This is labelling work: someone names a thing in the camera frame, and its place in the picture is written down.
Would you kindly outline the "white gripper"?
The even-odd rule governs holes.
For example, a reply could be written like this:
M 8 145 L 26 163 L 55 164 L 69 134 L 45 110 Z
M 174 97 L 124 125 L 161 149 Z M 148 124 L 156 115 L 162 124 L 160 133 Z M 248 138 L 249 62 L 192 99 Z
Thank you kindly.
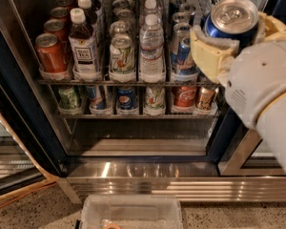
M 227 83 L 226 101 L 247 128 L 255 129 L 266 113 L 286 116 L 283 22 L 259 11 L 254 45 L 237 58 L 238 40 L 206 36 L 198 25 L 190 29 L 190 41 L 195 64 L 212 82 Z

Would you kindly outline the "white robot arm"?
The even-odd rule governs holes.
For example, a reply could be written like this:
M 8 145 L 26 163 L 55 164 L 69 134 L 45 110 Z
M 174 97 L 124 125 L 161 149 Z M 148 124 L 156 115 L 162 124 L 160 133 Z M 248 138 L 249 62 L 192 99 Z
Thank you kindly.
M 210 14 L 190 40 L 198 68 L 225 88 L 226 102 L 286 174 L 286 25 L 263 12 Z

